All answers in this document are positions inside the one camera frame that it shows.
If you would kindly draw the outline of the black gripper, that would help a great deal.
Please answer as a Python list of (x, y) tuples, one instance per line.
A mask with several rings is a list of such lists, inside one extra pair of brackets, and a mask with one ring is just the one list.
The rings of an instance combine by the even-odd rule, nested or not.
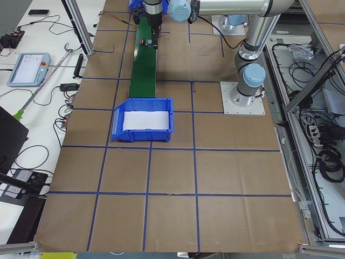
[(140, 6), (133, 10), (133, 20), (135, 25), (139, 25), (141, 18), (145, 17), (147, 24), (151, 26), (152, 47), (158, 49), (159, 27), (162, 24), (162, 8), (149, 8)]

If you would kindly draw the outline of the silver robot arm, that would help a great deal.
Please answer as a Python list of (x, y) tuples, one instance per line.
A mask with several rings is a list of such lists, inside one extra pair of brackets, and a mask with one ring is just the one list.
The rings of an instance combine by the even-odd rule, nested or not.
[[(192, 24), (198, 15), (257, 15), (262, 21), (286, 11), (293, 1), (168, 1), (167, 10), (176, 22)], [(162, 25), (162, 1), (130, 1), (136, 25), (145, 17), (151, 27), (152, 47), (158, 48), (159, 29)]]
[(281, 13), (293, 4), (289, 0), (257, 1), (191, 1), (198, 15), (252, 15), (249, 30), (234, 56), (239, 83), (230, 93), (231, 101), (240, 107), (250, 106), (256, 91), (263, 84), (266, 71), (255, 63)]

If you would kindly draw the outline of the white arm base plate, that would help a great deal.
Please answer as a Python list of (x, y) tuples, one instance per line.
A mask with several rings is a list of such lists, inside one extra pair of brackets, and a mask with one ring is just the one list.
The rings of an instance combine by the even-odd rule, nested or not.
[(257, 90), (252, 97), (241, 95), (237, 82), (220, 82), (225, 115), (265, 115), (263, 99)]
[(212, 24), (223, 34), (228, 36), (244, 36), (248, 15), (214, 15)]

